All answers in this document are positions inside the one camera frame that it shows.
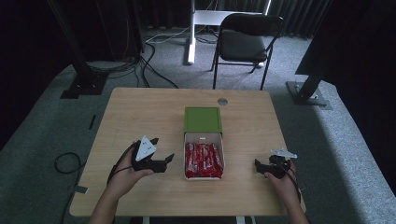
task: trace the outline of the stand base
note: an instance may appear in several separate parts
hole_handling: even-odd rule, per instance
[[[297,105],[318,105],[322,110],[332,110],[332,106],[328,100],[323,99],[319,89],[309,99],[302,99],[298,94],[300,88],[303,86],[303,82],[286,82],[286,86],[290,92],[293,102]]]
[[[77,99],[80,95],[100,95],[106,85],[108,74],[96,76],[91,85],[79,85],[78,76],[74,79],[69,90],[62,93],[61,99]]]

